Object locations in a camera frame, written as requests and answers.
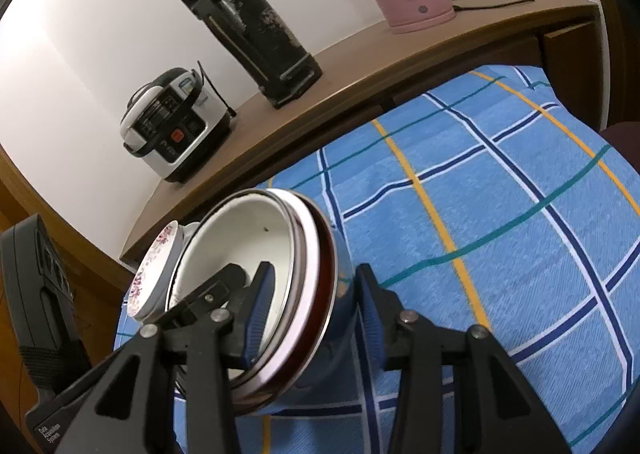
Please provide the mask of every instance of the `kettle base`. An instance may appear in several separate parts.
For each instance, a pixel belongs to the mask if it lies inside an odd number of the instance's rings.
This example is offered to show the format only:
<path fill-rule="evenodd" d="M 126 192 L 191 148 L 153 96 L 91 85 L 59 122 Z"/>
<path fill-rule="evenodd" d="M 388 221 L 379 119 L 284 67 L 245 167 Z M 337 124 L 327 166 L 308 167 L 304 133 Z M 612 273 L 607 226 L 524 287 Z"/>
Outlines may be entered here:
<path fill-rule="evenodd" d="M 456 17 L 456 12 L 453 10 L 446 11 L 444 14 L 437 15 L 435 17 L 426 18 L 417 22 L 411 22 L 409 24 L 398 24 L 396 26 L 390 26 L 393 33 L 409 33 L 411 31 L 424 30 L 437 26 L 443 22 L 447 22 Z"/>

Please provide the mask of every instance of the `wooden shelf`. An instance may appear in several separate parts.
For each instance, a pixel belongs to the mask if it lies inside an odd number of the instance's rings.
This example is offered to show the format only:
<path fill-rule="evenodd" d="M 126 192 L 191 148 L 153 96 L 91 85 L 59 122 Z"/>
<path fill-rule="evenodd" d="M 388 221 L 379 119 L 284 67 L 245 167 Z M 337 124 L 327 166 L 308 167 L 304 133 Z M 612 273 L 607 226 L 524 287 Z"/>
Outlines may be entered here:
<path fill-rule="evenodd" d="M 597 5 L 586 0 L 536 0 L 460 12 L 450 22 L 414 33 L 394 35 L 386 22 L 355 33 L 316 56 L 324 75 L 298 100 L 274 110 L 262 95 L 255 95 L 240 106 L 233 132 L 195 176 L 184 185 L 158 186 L 127 239 L 122 259 L 136 264 L 167 222 L 193 219 L 223 195 L 264 179 L 260 173 L 273 168 L 274 156 L 304 145 L 327 124 L 350 116 L 359 117 L 360 123 L 375 117 L 378 111 L 365 106 L 384 104 L 398 84 L 431 70 L 441 72 L 478 49 L 514 36 L 539 35 L 597 16 Z M 344 127 L 344 132 L 352 128 Z M 339 136 L 336 131 L 333 138 Z"/>

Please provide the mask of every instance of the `black thermos bottle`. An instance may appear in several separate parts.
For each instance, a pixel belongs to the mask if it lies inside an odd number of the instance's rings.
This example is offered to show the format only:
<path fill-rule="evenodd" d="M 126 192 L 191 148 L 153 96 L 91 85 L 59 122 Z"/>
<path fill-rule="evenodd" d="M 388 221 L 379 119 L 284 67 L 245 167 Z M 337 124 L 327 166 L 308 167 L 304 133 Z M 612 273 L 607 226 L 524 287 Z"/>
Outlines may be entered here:
<path fill-rule="evenodd" d="M 322 75 L 316 60 L 266 0 L 182 0 L 279 108 Z"/>

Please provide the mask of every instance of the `yellow stripe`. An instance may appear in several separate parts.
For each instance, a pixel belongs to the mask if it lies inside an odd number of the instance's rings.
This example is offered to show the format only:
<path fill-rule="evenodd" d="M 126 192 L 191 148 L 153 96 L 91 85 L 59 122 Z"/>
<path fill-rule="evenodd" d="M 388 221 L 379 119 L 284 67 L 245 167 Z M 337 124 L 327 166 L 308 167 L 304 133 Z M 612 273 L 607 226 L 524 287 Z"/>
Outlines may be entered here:
<path fill-rule="evenodd" d="M 262 417 L 262 454 L 271 452 L 271 416 Z"/>
<path fill-rule="evenodd" d="M 420 201 L 422 201 L 422 204 L 424 205 L 424 208 L 426 209 L 427 214 L 431 218 L 433 225 L 436 227 L 438 235 L 440 236 L 440 239 L 442 240 L 442 243 L 444 244 L 444 247 L 447 253 L 455 252 L 456 244 L 453 242 L 453 239 L 449 235 L 449 232 L 447 231 L 447 227 L 444 225 L 444 222 L 440 218 L 440 215 L 438 214 L 436 207 L 431 202 L 431 199 L 429 198 L 426 191 L 424 190 L 424 187 L 420 183 L 420 180 L 415 175 L 415 172 L 412 169 L 411 165 L 404 157 L 404 154 L 402 154 L 402 151 L 398 148 L 396 143 L 391 138 L 387 137 L 386 130 L 384 127 L 382 127 L 382 124 L 380 124 L 379 121 L 374 120 L 372 123 L 376 127 L 380 135 L 385 139 L 386 144 L 391 149 L 391 152 L 398 159 L 400 165 L 402 166 L 402 169 L 404 170 L 404 173 L 411 180 L 411 183 L 413 184 L 414 189 L 417 192 L 418 197 L 420 198 Z M 465 263 L 462 261 L 461 257 L 457 257 L 452 261 L 452 263 L 453 263 L 453 268 L 455 269 L 456 273 L 458 274 L 458 277 L 460 278 L 462 287 L 465 290 L 466 297 L 469 299 L 469 304 L 471 304 L 471 309 L 473 310 L 474 315 L 476 316 L 476 320 L 478 321 L 479 324 L 482 324 L 486 328 L 491 329 L 491 326 L 489 324 L 489 319 L 487 318 L 486 313 L 484 312 L 484 308 L 482 307 L 482 302 L 480 302 L 480 297 L 478 296 L 476 287 L 471 281 L 471 277 L 469 276 L 468 271 L 465 268 Z"/>
<path fill-rule="evenodd" d="M 479 73 L 477 71 L 471 71 L 471 73 L 473 73 L 473 75 L 477 75 L 480 78 L 484 79 L 484 80 L 488 80 L 488 81 L 492 81 L 494 80 L 493 78 L 491 78 L 490 76 L 484 75 L 483 73 Z M 543 108 L 541 108 L 539 105 L 537 105 L 535 102 L 532 102 L 531 100 L 529 100 L 525 95 L 523 95 L 521 92 L 518 92 L 512 88 L 510 88 L 507 84 L 503 84 L 502 82 L 495 81 L 495 83 L 497 85 L 499 85 L 502 89 L 516 95 L 520 100 L 526 102 L 527 104 L 530 105 L 530 107 L 534 108 L 536 111 L 540 112 L 545 118 L 547 118 L 552 124 L 554 124 L 558 129 L 560 129 L 562 132 L 564 132 L 564 134 L 566 134 L 569 138 L 571 138 L 577 145 L 578 147 L 580 147 L 585 153 L 587 153 L 587 155 L 590 158 L 593 158 L 596 154 L 589 148 L 587 147 L 587 145 L 580 139 L 578 138 L 575 134 L 573 134 L 569 129 L 567 129 L 567 127 L 565 125 L 563 125 L 561 122 L 559 122 L 558 120 L 556 120 L 553 115 L 549 114 L 546 112 L 546 110 L 544 110 Z M 616 187 L 618 187 L 618 189 L 620 190 L 620 192 L 622 192 L 622 195 L 626 198 L 626 200 L 629 202 L 629 204 L 633 207 L 633 210 L 636 211 L 636 214 L 638 214 L 640 216 L 640 207 L 638 206 L 638 204 L 636 203 L 636 201 L 631 197 L 631 194 L 629 193 L 629 191 L 625 188 L 624 185 L 622 185 L 622 183 L 620 183 L 620 180 L 616 177 L 615 174 L 613 174 L 613 172 L 611 171 L 611 169 L 609 167 L 607 167 L 605 165 L 605 163 L 600 160 L 598 162 L 598 165 L 600 166 L 600 168 L 604 171 L 604 173 L 609 176 L 609 178 L 611 179 L 611 181 L 616 185 Z"/>

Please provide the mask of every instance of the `white wall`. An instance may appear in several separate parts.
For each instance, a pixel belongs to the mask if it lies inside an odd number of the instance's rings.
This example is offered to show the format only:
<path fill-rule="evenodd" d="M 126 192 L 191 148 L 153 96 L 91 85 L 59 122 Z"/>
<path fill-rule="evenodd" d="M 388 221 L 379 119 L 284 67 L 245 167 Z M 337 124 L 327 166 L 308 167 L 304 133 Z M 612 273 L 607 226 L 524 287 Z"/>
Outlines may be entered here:
<path fill-rule="evenodd" d="M 269 1 L 313 53 L 382 19 L 373 0 Z M 180 0 L 14 0 L 0 20 L 0 143 L 112 257 L 158 183 L 122 148 L 124 106 L 144 82 L 197 59 L 232 105 L 257 91 Z"/>

